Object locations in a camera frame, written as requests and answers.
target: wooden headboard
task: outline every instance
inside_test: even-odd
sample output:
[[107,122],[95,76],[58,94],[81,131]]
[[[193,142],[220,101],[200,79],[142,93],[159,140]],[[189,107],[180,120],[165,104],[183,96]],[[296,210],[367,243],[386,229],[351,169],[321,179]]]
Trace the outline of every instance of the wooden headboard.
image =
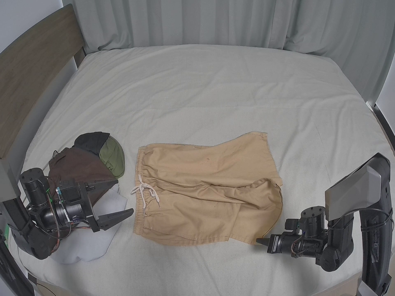
[[69,4],[24,32],[0,54],[0,158],[9,156],[29,113],[73,56],[79,66],[84,44]]

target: white label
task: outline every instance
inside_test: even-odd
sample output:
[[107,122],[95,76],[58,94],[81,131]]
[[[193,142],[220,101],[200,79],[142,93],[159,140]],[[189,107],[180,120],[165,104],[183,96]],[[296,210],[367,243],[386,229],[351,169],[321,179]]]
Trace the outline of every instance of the white label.
[[276,236],[276,238],[274,239],[274,244],[273,244],[273,248],[272,248],[272,253],[276,252],[276,249],[277,249],[277,242],[279,242],[279,236]]

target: curtain fold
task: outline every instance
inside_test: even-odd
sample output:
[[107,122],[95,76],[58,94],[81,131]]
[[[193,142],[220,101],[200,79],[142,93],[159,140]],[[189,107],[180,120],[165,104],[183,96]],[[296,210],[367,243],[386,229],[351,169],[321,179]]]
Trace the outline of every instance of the curtain fold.
[[374,102],[395,51],[395,0],[63,0],[86,52],[178,44],[269,47],[330,57]]

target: bed sheet wrinkle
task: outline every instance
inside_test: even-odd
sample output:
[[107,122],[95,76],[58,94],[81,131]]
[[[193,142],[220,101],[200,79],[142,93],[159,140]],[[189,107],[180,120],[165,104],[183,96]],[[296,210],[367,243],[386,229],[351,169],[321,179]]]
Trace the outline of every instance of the bed sheet wrinkle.
[[[210,146],[267,132],[284,182],[283,213],[272,233],[282,233],[285,219],[297,218],[306,207],[323,205],[324,190],[376,152],[395,163],[380,126],[336,64],[274,49],[180,45],[89,54],[42,122],[24,169],[46,165],[53,150],[98,130],[124,148],[120,191],[126,208],[136,205],[129,191],[139,146]],[[81,296],[306,296],[362,267],[358,215],[354,252],[330,274],[309,258],[266,254],[264,247],[233,239],[199,250],[163,246],[133,235],[133,224],[134,216],[123,221],[107,253],[95,261],[62,266],[20,251],[22,263],[39,279]],[[10,246],[17,256],[15,243]]]

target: curtain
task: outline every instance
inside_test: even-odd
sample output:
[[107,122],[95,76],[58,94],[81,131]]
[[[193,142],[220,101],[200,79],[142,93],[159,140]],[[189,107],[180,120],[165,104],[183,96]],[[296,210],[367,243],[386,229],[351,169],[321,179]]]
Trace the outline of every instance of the curtain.
[[178,44],[285,49],[333,59],[375,102],[395,51],[395,0],[63,0],[86,52]]

